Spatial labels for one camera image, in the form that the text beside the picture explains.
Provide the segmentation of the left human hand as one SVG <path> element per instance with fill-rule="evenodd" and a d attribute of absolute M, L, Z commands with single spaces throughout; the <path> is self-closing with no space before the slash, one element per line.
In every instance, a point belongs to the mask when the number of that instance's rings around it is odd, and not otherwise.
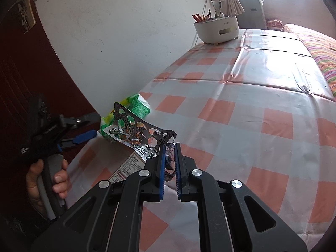
<path fill-rule="evenodd" d="M 30 166 L 26 175 L 26 187 L 31 204 L 40 214 L 46 217 L 47 211 L 38 190 L 38 177 L 42 173 L 43 168 L 44 163 L 41 159 Z M 65 199 L 68 196 L 68 188 L 70 186 L 67 168 L 68 162 L 63 159 L 62 169 L 54 175 L 54 185 L 52 189 L 61 199 Z"/>

